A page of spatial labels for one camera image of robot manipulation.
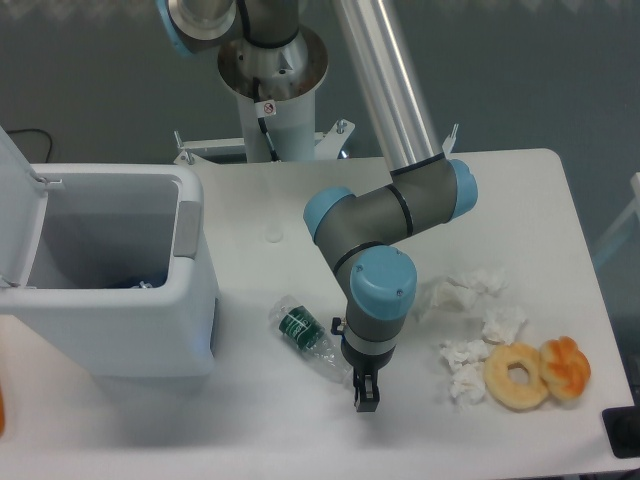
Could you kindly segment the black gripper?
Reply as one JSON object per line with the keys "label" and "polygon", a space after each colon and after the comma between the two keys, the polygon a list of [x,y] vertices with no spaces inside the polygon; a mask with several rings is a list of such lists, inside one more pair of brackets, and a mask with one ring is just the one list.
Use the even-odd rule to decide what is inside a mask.
{"label": "black gripper", "polygon": [[390,362],[392,351],[377,355],[365,354],[356,350],[346,340],[342,340],[341,352],[353,369],[352,384],[356,411],[375,412],[380,402],[378,372]]}

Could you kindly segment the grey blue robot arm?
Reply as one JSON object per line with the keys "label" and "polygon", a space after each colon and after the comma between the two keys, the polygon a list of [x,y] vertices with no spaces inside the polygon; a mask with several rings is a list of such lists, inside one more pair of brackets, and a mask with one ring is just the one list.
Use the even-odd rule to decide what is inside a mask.
{"label": "grey blue robot arm", "polygon": [[[447,158],[390,1],[333,5],[391,180],[363,195],[325,189],[303,218],[347,299],[332,331],[353,369],[355,407],[374,411],[378,373],[416,295],[417,272],[398,241],[470,211],[478,197],[468,166]],[[295,1],[160,1],[176,50],[218,49],[235,95],[250,162],[316,159],[315,92],[328,69],[323,41],[300,22]]]}

